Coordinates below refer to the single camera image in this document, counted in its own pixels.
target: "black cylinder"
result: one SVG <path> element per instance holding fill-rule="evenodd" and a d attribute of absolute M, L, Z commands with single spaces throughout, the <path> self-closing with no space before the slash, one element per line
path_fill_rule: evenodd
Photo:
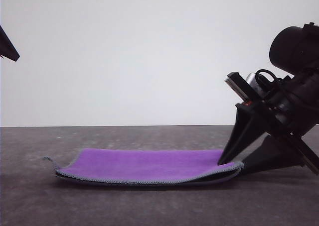
<path fill-rule="evenodd" d="M 319 27 L 313 23 L 303 28 L 288 27 L 274 39 L 269 58 L 271 63 L 293 75 L 319 59 Z"/>

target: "white wall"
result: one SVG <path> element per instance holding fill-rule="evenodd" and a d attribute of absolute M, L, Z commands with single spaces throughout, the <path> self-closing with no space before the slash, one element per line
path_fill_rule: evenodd
<path fill-rule="evenodd" d="M 233 124 L 224 83 L 260 68 L 318 0 L 1 0 L 1 125 Z"/>

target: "wire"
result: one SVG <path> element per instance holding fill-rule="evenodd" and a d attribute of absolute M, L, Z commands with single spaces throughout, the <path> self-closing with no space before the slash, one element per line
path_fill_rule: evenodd
<path fill-rule="evenodd" d="M 267 69 L 260 69 L 256 72 L 256 75 L 255 75 L 255 79 L 256 79 L 256 82 L 258 83 L 259 82 L 259 79 L 258 79 L 258 75 L 260 73 L 268 73 L 273 79 L 274 79 L 274 82 L 276 83 L 277 87 L 279 88 L 279 90 L 284 94 L 284 96 L 288 99 L 288 101 L 290 101 L 290 103 L 294 104 L 294 105 L 297 105 L 301 108 L 305 108 L 305 109 L 308 109 L 308 110 L 311 110 L 311 111 L 315 111 L 315 112 L 319 112 L 319 108 L 316 108 L 316 107 L 311 107 L 311 106 L 307 106 L 303 103 L 299 103 L 299 102 L 296 102 L 294 99 L 292 99 L 288 93 L 286 92 L 286 90 L 283 88 L 282 84 L 281 84 L 281 79 L 280 78 L 277 78 L 276 75 L 274 73 L 272 73 L 271 71 L 267 70 Z"/>

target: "gray concrete floor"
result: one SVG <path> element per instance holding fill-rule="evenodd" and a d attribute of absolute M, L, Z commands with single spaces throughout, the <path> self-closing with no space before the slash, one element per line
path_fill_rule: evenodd
<path fill-rule="evenodd" d="M 45 155 L 67 165 L 85 147 L 223 148 L 231 126 L 21 127 L 1 129 L 3 226 L 310 226 L 319 225 L 319 178 L 291 167 L 187 189 L 71 184 Z M 319 127 L 304 138 L 319 153 Z M 240 155 L 251 152 L 261 140 Z"/>

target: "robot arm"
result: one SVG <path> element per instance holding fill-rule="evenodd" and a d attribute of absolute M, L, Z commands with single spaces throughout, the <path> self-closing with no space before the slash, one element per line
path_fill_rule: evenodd
<path fill-rule="evenodd" d="M 0 26 L 0 56 L 7 57 L 13 61 L 17 61 L 20 55 L 14 48 L 8 36 L 5 34 L 4 30 Z"/>
<path fill-rule="evenodd" d="M 280 79 L 264 69 L 246 80 L 239 73 L 227 75 L 225 82 L 243 103 L 236 104 L 236 122 L 218 163 L 229 162 L 267 132 L 262 145 L 243 160 L 244 173 L 307 165 L 319 174 L 319 158 L 302 141 L 319 123 L 319 26 L 310 23 L 284 29 L 273 41 L 269 56 L 273 65 L 294 77 Z"/>

